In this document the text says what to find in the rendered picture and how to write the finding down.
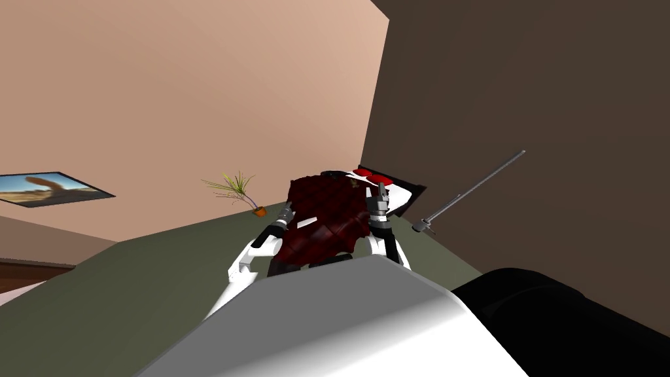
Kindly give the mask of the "green plant in orange pot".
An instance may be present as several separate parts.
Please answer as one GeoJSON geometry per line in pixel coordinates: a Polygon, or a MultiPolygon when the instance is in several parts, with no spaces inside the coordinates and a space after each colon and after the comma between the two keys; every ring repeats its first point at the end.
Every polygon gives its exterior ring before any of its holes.
{"type": "Polygon", "coordinates": [[[201,180],[207,188],[215,190],[214,194],[217,198],[228,198],[234,202],[243,202],[247,204],[254,215],[257,217],[264,217],[267,214],[266,208],[258,206],[256,202],[247,194],[247,186],[252,176],[245,176],[242,171],[238,171],[236,175],[228,176],[222,174],[224,182],[216,183],[212,181],[201,180]]]}

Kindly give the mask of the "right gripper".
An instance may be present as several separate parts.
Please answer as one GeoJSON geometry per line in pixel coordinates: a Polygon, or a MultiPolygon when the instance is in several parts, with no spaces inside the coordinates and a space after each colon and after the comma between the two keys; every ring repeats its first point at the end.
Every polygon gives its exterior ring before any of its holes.
{"type": "Polygon", "coordinates": [[[378,194],[373,196],[370,187],[366,188],[366,206],[371,223],[386,223],[389,211],[389,196],[384,184],[378,185],[378,194]]]}

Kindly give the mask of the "bed with dark red blanket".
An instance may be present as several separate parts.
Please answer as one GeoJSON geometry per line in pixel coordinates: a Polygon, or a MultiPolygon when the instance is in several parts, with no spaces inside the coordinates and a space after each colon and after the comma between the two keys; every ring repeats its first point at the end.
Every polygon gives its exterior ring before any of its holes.
{"type": "Polygon", "coordinates": [[[370,235],[366,192],[377,194],[380,183],[389,195],[388,214],[398,217],[426,189],[363,167],[353,171],[328,170],[291,181],[287,204],[294,217],[287,224],[267,275],[352,259],[356,242],[370,235]]]}

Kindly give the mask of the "framed desert landscape picture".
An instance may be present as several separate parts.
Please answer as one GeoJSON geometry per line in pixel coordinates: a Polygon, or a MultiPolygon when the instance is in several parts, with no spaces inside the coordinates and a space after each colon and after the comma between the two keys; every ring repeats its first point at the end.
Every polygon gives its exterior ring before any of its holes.
{"type": "Polygon", "coordinates": [[[114,198],[115,195],[60,171],[0,174],[0,202],[25,208],[114,198]]]}

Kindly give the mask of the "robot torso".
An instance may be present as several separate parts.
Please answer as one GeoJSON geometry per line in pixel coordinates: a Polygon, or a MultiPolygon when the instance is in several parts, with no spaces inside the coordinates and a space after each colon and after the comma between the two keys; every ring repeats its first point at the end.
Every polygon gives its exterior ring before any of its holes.
{"type": "Polygon", "coordinates": [[[254,282],[134,377],[528,377],[453,293],[381,255],[254,282]]]}

